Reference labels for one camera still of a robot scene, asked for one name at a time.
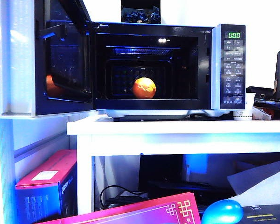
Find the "microwave base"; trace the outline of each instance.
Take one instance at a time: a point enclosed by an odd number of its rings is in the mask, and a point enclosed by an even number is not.
[[[103,110],[111,118],[123,120],[164,120],[184,119],[197,114],[207,117],[220,117],[228,114],[228,110]]]

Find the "paper cup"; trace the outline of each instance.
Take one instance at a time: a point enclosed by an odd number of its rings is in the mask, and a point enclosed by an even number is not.
[[[253,109],[233,111],[234,120],[252,120]]]
[[[246,92],[245,109],[252,109],[254,105],[255,92]]]

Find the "orange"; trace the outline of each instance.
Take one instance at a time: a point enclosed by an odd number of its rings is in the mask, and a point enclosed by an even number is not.
[[[154,97],[156,87],[153,80],[142,77],[136,79],[132,91],[138,99],[152,99]]]
[[[53,78],[51,75],[47,75],[47,94],[49,97],[59,97],[64,93],[64,89],[56,86],[53,82]]]

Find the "open microwave door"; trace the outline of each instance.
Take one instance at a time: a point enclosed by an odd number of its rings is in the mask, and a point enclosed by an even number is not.
[[[82,1],[35,1],[36,115],[92,109],[89,22]]]

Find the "white label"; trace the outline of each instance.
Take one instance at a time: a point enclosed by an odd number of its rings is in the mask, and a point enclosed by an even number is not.
[[[58,171],[42,171],[35,177],[33,177],[32,181],[42,181],[42,180],[50,180]]]

